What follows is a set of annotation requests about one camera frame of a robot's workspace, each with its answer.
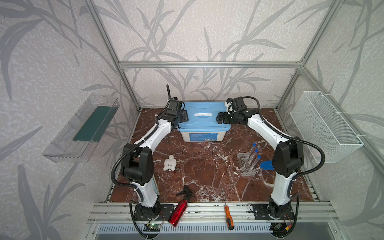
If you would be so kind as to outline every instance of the black cable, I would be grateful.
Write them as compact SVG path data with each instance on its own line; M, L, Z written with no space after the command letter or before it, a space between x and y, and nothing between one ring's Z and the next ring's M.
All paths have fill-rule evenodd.
M170 99L171 99L171 96L170 96L170 90L169 90L169 85L167 84L167 92L168 92L168 101L167 101L167 104L166 106L163 108L163 110L159 113L159 116L167 109L167 107L169 106L169 102L170 102Z
M320 163L319 163L316 167L314 167L314 168L312 168L312 169L310 169L310 170L307 170L307 171L298 173L298 174L296 174L295 176L293 176L293 177L292 177L292 180L291 180L291 182L290 182L290 185L293 184L292 181L294 181L297 177L300 177L300 176L303 176L303 175L306 175L306 174L315 172L315 171L319 170L319 168L321 168L321 167L324 165L324 163L325 163L325 154L324 154L323 150L322 150L320 147L318 147L317 145L315 145L315 144L313 144L313 143L311 143L311 142L307 142L307 141L304 141L304 140L301 140L301 139L293 138L293 137L291 137L291 136L286 135L286 134L283 133L283 132L280 132L279 130L277 130L276 128L274 128L273 126L271 126L267 121L264 121L265 118L264 118L263 115L262 115L262 111L261 111L261 108L260 108L260 102L259 102L259 100L258 100L257 98L254 98L254 97L251 97L251 96L243 97L243 99L244 99L244 98L250 98L250 99L253 99L253 100L255 100L255 101L257 102L257 109L258 109L258 111L259 111L260 118L261 118L261 119L263 120L263 122L264 122L270 129L272 129L274 132L278 133L279 135L281 134L283 137L285 137L285 138L287 138L287 139L289 139L289 140L293 140L293 141L296 141L296 142L304 143L304 144L306 144L306 145L308 145L308 146L311 146L311 147L315 148L317 151L319 151L319 153L320 153L320 155L321 155Z
M297 199L296 199L296 214L295 214L295 222L293 223L292 227L288 230L288 232L287 232L285 235L282 235L282 237L281 237L281 238L284 238L285 236L287 236L288 234L290 234L290 233L293 231L293 229L295 228L295 226L296 226L296 222L297 222L297 215L298 215L298 213L299 213L300 193L297 192L297 193L295 193L294 196L291 195L291 190L292 190L293 182L295 181L295 179L296 179L297 177L300 177L300 176L303 176L303 175L306 175L306 174L309 174L309 173L312 173L312 172L315 172L315 171L319 170L319 169L324 165L324 163L325 163L325 154L324 154L323 150L322 150L320 147L318 147L317 145L315 145L315 144L313 144L313 143L311 143L311 142L307 142L307 141L304 141L304 140L301 140L301 139L296 139L296 138L293 138L293 137L291 137L291 136L288 136L288 135L286 135L285 133L283 133L283 132L277 130L276 128L274 128L273 126L271 126L271 125L268 123L268 121L265 121L265 118L264 118L263 115L262 115L262 111L261 111L261 108L260 108L260 102L259 102L259 100L258 100L257 98L251 97L251 96L243 97L243 99L244 99L244 98L250 98L250 99L253 99L253 100L255 100L255 101L257 102L257 109L258 109L258 111L259 111L260 118L261 118L261 119L263 120L263 122L264 122L270 129L272 129L274 132L276 132L276 133L279 134L279 135L281 134L283 137L285 137L285 138L287 138L287 139L289 139L289 140L296 141L296 142L301 142L301 143L304 143L304 144L306 144L306 145L308 145L308 146L311 146L311 147L315 148L317 151L319 151L319 153L320 153L320 155L321 155L320 163L319 163L316 167L314 167L314 168L312 168L312 169L310 169L310 170L307 170L307 171L304 171L304 172L301 172L301 173L296 174L295 176L292 177L292 179L291 179L291 181L290 181L290 183L289 183L289 185L288 185L287 196L288 196L290 199L294 199L295 197L297 198Z
M169 106L169 101L171 99L171 96L170 96L170 90L169 90L169 86L167 84L167 92L168 92L168 102L166 104L166 106L164 107L164 109L160 112L159 115L161 115L166 109L167 107ZM152 132L150 132L145 138L144 140L140 141L139 143L135 144L133 147L131 147L126 153L124 153L115 163L115 165L113 166L112 168L112 171L111 171L111 180L112 182L115 184L115 185L118 185L118 186L123 186L123 187L133 187L135 188L135 190L137 191L137 193L139 194L140 196L140 199L139 199L139 202L143 201L144 197L143 197L143 194L141 193L141 191L139 190L139 188L134 185L134 184L131 184L131 183L123 183L123 182L119 182L116 180L115 178L115 174L116 174L116 169L118 168L119 164L121 163L121 161L123 160L123 158L125 158L128 154L130 154L131 152L135 151L140 145L142 145L143 143L145 143L145 141L147 141L154 133L155 131L159 128L159 121L157 119L157 116L155 116L155 121L156 121L156 127L152 130Z
M139 234L144 237L145 239L154 239L155 237L157 237L158 234L156 234L156 236L154 237L150 237L149 235L145 235L140 229L139 229L139 226L137 225L136 221L135 221L135 217L133 216L133 210L132 210L132 202L129 202L129 211L131 212L131 218L132 218L132 222L133 222L133 225L135 226L136 230L139 232Z
M232 111L230 111L230 110L229 110L230 107L231 107L231 105L228 106L228 108L227 108L227 112L229 112L229 113L233 113L234 110L232 109Z
M297 217L299 215L300 194L299 193L295 193L295 195L292 198L295 198L295 197L296 197L296 212L295 212L295 218L294 218L295 221L293 222L291 228L288 229L288 231L285 234L280 234L280 237L279 237L279 234L277 234L277 233L281 233L281 232L285 232L285 231L274 231L274 230L272 230L274 233L276 233L276 237L277 238L284 238L284 237L288 236L293 231L293 229L296 226Z

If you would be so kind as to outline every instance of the test tube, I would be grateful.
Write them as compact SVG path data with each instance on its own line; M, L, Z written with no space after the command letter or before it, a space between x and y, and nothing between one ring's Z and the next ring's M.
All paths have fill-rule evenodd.
M260 160L261 156L257 155L257 158L255 158L255 161L252 163L251 170L256 166L256 163Z
M256 143L254 143L253 146L251 147L251 150L249 150L249 153L247 155L247 159L252 155L252 153L255 152L255 149L256 149Z
M253 152L253 154L251 155L251 157L248 160L248 164L251 164L251 162L255 159L258 151L259 151L259 149L255 149L255 151Z

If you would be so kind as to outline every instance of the label on box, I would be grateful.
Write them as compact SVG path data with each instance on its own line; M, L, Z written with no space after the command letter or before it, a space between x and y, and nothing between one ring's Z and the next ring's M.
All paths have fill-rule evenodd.
M212 133L190 133L191 142L217 141L217 132Z

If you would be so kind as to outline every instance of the metal vent grille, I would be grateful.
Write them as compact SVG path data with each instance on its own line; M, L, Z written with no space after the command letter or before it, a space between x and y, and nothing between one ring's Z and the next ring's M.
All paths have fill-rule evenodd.
M144 224L138 224L143 231ZM269 233L270 223L236 223L235 229L228 230L226 223L179 223L177 227L173 227L169 223L164 223L161 228L162 233ZM120 224L100 224L97 231L98 234L108 233L137 233L132 223Z

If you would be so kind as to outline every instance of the marble surface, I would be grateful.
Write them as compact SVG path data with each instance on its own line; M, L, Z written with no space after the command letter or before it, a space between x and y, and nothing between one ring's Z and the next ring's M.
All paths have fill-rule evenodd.
M160 109L143 109L132 137L132 142L139 140L154 124L153 116ZM266 119L281 129L273 108L263 108ZM194 193L191 202L224 201L263 202L273 190L275 172L257 168L254 176L242 177L237 173L236 155L248 152L252 143L258 145L262 161L271 160L274 150L259 134L247 126L232 125L222 142L184 142L179 131L172 131L165 137L153 153L155 179L160 191L161 202L178 202L182 198L175 196L186 184ZM174 172L163 171L164 160L173 154L177 160ZM120 182L126 182L119 176ZM303 177L297 178L292 193L299 191L301 201L313 201ZM110 202L128 202L137 200L131 188L115 186Z

